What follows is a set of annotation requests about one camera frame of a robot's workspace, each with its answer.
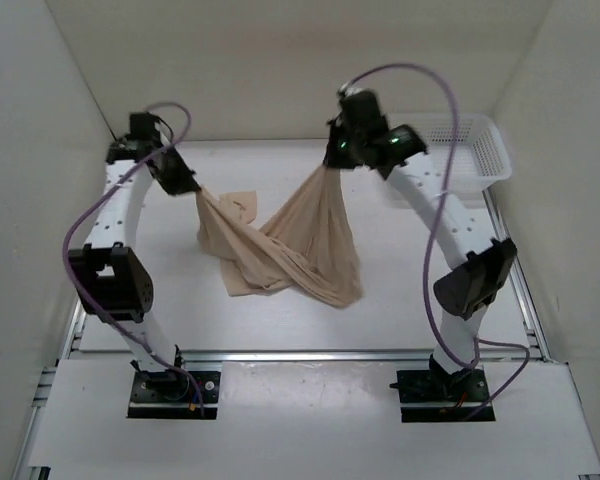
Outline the beige trousers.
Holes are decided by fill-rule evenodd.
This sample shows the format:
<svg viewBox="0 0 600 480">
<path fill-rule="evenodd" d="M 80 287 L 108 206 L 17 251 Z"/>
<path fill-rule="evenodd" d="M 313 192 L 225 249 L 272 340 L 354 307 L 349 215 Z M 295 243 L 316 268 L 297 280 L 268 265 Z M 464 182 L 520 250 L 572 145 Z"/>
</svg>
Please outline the beige trousers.
<svg viewBox="0 0 600 480">
<path fill-rule="evenodd" d="M 341 172 L 314 170 L 261 227 L 254 191 L 218 197 L 196 193 L 202 250 L 220 259 L 232 297 L 267 295 L 297 287 L 336 308 L 363 296 L 360 260 L 341 188 Z"/>
</svg>

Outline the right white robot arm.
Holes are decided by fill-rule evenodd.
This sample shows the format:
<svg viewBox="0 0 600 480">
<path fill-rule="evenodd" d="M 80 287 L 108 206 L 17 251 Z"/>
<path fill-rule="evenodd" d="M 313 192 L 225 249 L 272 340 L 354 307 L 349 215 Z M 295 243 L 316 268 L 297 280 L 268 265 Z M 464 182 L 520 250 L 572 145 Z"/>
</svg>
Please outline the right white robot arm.
<svg viewBox="0 0 600 480">
<path fill-rule="evenodd" d="M 428 315 L 434 304 L 442 309 L 441 320 L 430 323 L 437 346 L 429 387 L 438 398 L 450 400 L 465 387 L 463 372 L 479 361 L 482 319 L 506 282 L 517 248 L 477 224 L 448 190 L 419 132 L 407 124 L 390 126 L 374 91 L 343 87 L 338 104 L 340 112 L 329 122 L 326 164 L 376 171 L 428 228 L 425 253 L 440 248 L 449 268 L 435 282 L 423 282 L 423 295 Z"/>
</svg>

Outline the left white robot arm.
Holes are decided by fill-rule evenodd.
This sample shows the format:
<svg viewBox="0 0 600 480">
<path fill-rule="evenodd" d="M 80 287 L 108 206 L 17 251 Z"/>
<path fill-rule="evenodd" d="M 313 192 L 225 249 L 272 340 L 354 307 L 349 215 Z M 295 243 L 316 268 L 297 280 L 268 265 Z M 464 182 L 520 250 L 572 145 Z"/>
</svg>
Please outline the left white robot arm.
<svg viewBox="0 0 600 480">
<path fill-rule="evenodd" d="M 142 206 L 151 185 L 169 196 L 199 191 L 195 173 L 173 146 L 173 130 L 156 114 L 133 112 L 129 131 L 105 159 L 105 201 L 90 210 L 94 225 L 83 246 L 67 254 L 85 312 L 116 330 L 134 355 L 137 375 L 168 400 L 186 395 L 190 377 L 179 348 L 151 310 L 154 285 L 134 251 Z"/>
</svg>

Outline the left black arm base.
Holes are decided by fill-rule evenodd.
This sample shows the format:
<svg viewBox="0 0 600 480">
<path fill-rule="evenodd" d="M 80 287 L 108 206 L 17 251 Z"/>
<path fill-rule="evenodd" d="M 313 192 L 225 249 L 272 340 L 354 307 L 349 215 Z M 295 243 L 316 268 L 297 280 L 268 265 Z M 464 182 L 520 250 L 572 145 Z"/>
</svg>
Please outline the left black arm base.
<svg viewBox="0 0 600 480">
<path fill-rule="evenodd" d="M 155 420 L 215 420 L 221 372 L 190 370 L 196 386 L 182 374 L 141 371 L 134 367 L 127 417 Z"/>
</svg>

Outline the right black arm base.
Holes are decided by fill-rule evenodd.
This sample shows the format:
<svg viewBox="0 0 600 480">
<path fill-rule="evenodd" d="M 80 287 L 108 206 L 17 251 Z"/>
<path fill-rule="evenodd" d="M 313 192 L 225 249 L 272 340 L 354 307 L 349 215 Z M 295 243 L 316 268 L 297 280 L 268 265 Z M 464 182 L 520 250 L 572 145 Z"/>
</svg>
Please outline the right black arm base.
<svg viewBox="0 0 600 480">
<path fill-rule="evenodd" d="M 398 370 L 389 387 L 398 392 L 402 423 L 493 422 L 495 413 L 483 369 L 445 387 L 430 370 Z"/>
</svg>

